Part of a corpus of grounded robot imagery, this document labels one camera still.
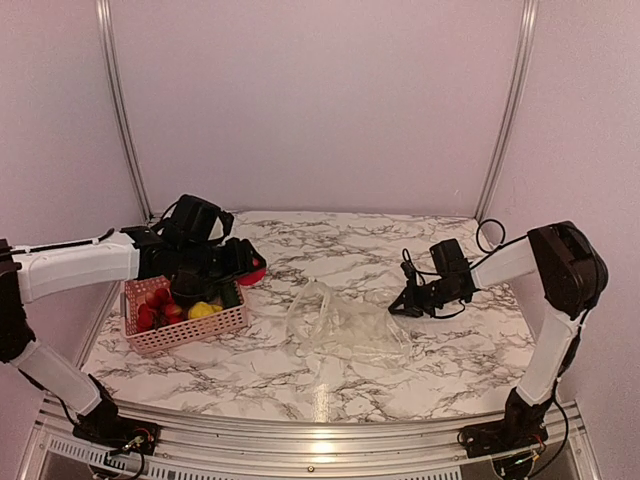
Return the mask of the yellow fake lemon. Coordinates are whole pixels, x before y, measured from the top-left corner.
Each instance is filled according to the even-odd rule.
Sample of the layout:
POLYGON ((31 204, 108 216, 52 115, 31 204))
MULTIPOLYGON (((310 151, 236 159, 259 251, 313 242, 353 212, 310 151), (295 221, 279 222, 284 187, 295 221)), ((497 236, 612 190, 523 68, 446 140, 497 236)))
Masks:
POLYGON ((188 311, 189 319, 199 319, 220 313, 223 307, 218 304, 197 302, 188 311))

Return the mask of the red fake cherry tomato bunch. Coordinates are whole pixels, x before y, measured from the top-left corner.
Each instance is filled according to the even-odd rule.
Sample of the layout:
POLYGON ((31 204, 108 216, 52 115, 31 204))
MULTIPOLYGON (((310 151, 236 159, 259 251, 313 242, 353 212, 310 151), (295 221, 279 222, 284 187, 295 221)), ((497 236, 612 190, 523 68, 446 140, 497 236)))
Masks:
POLYGON ((184 310, 175 303, 167 288, 149 291, 138 306, 136 326, 139 333, 178 324, 186 319, 184 310))

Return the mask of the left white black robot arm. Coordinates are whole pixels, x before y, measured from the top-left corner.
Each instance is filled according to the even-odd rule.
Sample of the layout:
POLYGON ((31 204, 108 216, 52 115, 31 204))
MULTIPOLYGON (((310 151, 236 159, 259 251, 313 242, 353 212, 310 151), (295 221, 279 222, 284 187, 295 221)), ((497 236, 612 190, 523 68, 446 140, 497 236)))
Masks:
POLYGON ((234 238, 234 217, 184 194, 151 226, 111 229, 86 240, 12 247, 1 244, 1 361, 75 411, 80 429, 106 445, 125 438, 126 423, 99 381, 41 343, 25 305, 61 291, 163 276, 181 306, 214 299, 221 287, 265 270, 250 241, 234 238))

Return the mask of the red fake pepper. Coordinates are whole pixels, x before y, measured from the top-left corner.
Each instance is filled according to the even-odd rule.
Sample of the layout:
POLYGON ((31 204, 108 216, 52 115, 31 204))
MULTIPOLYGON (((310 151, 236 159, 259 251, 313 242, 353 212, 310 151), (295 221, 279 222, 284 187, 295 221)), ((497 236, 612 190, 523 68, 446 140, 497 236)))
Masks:
POLYGON ((265 261, 254 258, 252 267, 248 272, 238 277, 237 283, 242 286, 252 286, 259 283, 266 275, 266 267, 265 261))

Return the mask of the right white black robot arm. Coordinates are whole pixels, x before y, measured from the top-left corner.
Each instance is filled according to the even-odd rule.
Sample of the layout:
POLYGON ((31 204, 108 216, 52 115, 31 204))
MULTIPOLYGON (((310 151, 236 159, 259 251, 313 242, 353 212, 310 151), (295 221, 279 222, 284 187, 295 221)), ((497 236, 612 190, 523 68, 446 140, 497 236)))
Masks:
POLYGON ((529 230, 496 246, 475 263, 459 242, 447 239, 430 249, 434 271, 419 270, 402 254, 406 286, 389 306, 392 315, 435 318, 445 305, 469 304, 475 293, 530 274, 538 275, 546 301, 536 348, 505 404, 495 438, 515 448, 539 425, 555 398, 559 380, 571 365, 586 317, 608 283, 608 270, 585 234, 571 221, 529 230))

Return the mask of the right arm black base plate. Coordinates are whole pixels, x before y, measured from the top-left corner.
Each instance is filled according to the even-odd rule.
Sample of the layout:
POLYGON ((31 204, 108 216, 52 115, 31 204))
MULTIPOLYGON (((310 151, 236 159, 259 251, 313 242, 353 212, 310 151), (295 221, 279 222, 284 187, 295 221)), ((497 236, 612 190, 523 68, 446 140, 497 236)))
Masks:
POLYGON ((463 427, 458 443, 469 458, 493 455, 546 441, 544 417, 552 404, 550 397, 541 404, 529 405, 513 388, 507 397, 504 417, 500 420, 463 427))

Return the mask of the dark purple fake eggplant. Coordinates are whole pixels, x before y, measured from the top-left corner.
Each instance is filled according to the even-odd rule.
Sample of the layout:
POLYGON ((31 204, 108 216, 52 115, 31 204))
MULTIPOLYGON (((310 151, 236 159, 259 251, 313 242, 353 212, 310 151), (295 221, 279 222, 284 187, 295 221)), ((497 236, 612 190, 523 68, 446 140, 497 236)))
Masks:
POLYGON ((170 293, 177 305, 191 308, 198 302, 209 301, 212 288, 200 272, 179 270, 171 279, 170 293))

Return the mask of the green fake cucumber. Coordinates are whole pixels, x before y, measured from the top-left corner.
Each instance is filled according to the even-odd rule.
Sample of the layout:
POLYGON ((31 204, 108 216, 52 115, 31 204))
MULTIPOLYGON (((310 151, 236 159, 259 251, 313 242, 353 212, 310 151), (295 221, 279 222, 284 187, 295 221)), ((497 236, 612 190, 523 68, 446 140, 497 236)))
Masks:
POLYGON ((235 308, 241 304, 241 300, 234 283, 228 283, 221 287, 220 299, 225 309, 235 308))

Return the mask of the clear zip top bag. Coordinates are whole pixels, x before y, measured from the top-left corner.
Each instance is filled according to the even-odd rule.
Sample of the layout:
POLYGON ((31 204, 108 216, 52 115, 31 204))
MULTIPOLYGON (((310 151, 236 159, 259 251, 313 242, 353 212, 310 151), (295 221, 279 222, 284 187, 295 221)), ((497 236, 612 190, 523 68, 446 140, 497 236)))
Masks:
POLYGON ((412 341, 392 315, 308 281, 286 312, 287 330, 305 353, 395 368, 410 359, 412 341))

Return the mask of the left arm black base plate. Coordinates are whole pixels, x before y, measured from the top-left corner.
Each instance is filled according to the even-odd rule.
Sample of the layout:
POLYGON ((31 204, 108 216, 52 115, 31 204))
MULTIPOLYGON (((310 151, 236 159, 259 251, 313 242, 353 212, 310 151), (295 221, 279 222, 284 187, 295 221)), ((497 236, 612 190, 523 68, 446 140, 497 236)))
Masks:
POLYGON ((73 435, 111 448, 111 455, 136 452, 152 455, 160 433, 158 424, 123 417, 110 394, 100 392, 100 402, 90 413, 77 414, 73 435))

